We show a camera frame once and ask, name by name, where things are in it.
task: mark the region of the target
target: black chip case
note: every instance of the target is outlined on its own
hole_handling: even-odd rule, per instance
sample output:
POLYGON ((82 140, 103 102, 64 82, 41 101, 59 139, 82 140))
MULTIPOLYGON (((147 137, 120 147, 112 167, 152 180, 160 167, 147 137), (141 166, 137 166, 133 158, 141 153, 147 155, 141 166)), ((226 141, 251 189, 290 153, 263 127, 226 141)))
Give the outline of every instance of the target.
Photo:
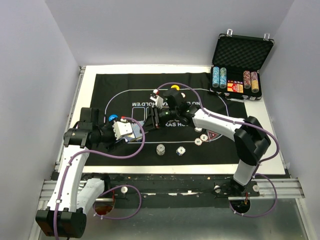
POLYGON ((227 34, 220 34, 215 47, 211 66, 210 91, 227 99, 259 100, 262 98, 259 70, 264 64, 275 41, 264 35, 264 38, 232 35, 228 29, 227 34), (259 91, 243 88, 243 93, 230 92, 226 88, 213 87, 213 67, 226 68, 226 79, 244 82, 243 73, 248 70, 257 72, 259 91))

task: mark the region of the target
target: white wall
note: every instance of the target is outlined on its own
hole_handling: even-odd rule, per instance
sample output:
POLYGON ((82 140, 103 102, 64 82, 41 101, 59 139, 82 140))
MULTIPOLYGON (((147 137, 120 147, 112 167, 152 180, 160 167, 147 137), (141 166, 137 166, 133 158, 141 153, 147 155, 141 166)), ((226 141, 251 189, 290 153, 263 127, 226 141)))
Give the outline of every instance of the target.
POLYGON ((0 7, 0 239, 26 240, 79 68, 43 0, 0 7))
POLYGON ((274 36, 294 0, 45 1, 81 65, 208 65, 220 33, 274 36))
POLYGON ((284 160, 320 239, 320 2, 295 0, 276 33, 262 88, 284 160))

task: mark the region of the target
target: black felt mat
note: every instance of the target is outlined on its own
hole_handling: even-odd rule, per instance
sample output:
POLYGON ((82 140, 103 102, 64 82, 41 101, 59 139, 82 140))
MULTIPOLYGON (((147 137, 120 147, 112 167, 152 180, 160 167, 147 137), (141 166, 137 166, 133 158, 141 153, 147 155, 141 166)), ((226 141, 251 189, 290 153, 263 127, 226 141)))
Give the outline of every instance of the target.
MULTIPOLYGON (((177 73, 177 74, 97 74, 90 106, 105 111, 106 115, 116 114, 144 120, 145 108, 151 102, 149 97, 153 89, 163 83, 178 82, 199 89, 202 103, 210 111, 227 114, 235 118, 246 118, 244 103, 220 99, 212 95, 209 89, 208 73, 177 73)), ((190 90, 181 90, 186 100, 198 104, 196 96, 190 90)), ((146 142, 165 142, 165 154, 158 156, 156 147, 159 143, 146 143, 142 151, 130 159, 112 159, 90 154, 87 166, 169 166, 169 165, 205 165, 205 164, 237 164, 239 158, 234 143, 227 137, 220 137, 201 146, 193 143, 202 133, 195 132, 194 128, 181 126, 175 122, 172 126, 157 130, 146 135, 146 142), (186 152, 182 156, 176 154, 178 147, 184 147, 186 152)), ((134 153, 140 144, 126 144, 111 154, 125 156, 134 153)), ((101 144, 94 150, 104 151, 101 144)))

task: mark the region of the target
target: white poker chip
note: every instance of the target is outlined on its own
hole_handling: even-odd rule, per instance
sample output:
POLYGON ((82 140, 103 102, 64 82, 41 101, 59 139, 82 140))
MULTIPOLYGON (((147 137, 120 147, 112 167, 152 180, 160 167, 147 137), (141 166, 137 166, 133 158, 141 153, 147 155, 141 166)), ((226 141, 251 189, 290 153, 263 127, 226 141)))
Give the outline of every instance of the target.
POLYGON ((205 135, 205 134, 202 134, 200 136, 200 139, 201 139, 202 142, 206 142, 206 141, 208 141, 209 137, 207 135, 205 135))
POLYGON ((201 141, 200 138, 196 138, 196 139, 194 140, 194 143, 195 143, 195 145, 200 146, 200 145, 202 144, 202 141, 201 141))
POLYGON ((178 147, 178 149, 175 151, 176 154, 178 154, 179 156, 182 156, 183 154, 185 154, 186 149, 183 146, 178 147))
POLYGON ((201 127, 195 127, 194 130, 195 130, 197 133, 201 133, 201 132, 202 132, 202 128, 201 128, 201 127))
POLYGON ((156 146, 156 153, 159 155, 159 156, 162 156, 165 154, 166 152, 166 148, 163 144, 159 144, 158 146, 156 146))

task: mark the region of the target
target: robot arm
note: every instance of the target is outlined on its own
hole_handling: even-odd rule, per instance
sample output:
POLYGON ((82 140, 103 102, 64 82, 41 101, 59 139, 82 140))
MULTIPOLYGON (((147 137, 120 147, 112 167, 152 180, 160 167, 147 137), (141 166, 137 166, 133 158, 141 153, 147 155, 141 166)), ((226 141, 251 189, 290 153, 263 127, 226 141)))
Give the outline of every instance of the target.
MULTIPOLYGON (((154 90, 151 100, 154 105, 149 109, 149 116, 143 125, 145 132, 164 128, 168 121, 179 120, 182 124, 190 127, 207 129, 222 134, 235 142, 239 164, 230 184, 230 194, 237 196, 244 191, 251 181, 252 174, 257 168, 258 162, 271 144, 268 136, 252 127, 235 122, 245 122, 261 127, 254 117, 247 119, 233 118, 220 115, 215 112, 201 109, 196 105, 189 104, 182 94, 175 88, 171 88, 163 94, 169 108, 162 108, 164 99, 154 90), (227 122, 216 117, 223 117, 227 122)), ((78 194, 78 186, 84 165, 89 153, 79 155, 70 165, 69 160, 74 154, 91 149, 95 144, 104 144, 107 150, 115 149, 128 140, 139 139, 135 135, 131 123, 116 118, 103 126, 98 124, 99 111, 94 108, 82 108, 78 128, 70 128, 64 134, 63 166, 61 168, 53 195, 47 204, 46 210, 38 210, 35 220, 47 236, 53 236, 53 216, 57 201, 59 201, 57 228, 60 237, 80 238, 85 230, 89 208, 92 207, 96 198, 110 189, 110 179, 106 175, 93 174, 85 187, 78 194), (61 198, 58 198, 60 183, 66 167, 69 166, 66 175, 61 198)))
POLYGON ((151 95, 150 99, 154 101, 154 105, 150 110, 152 124, 151 121, 146 124, 149 130, 164 127, 169 120, 179 120, 184 125, 207 129, 234 141, 240 160, 233 175, 231 186, 235 192, 241 193, 251 181, 258 162, 266 153, 271 141, 266 133, 235 122, 249 123, 262 128, 259 121, 252 116, 243 119, 221 115, 207 109, 203 111, 198 106, 187 103, 183 95, 175 88, 165 91, 163 96, 169 108, 162 108, 163 100, 159 96, 158 90, 154 90, 151 95))

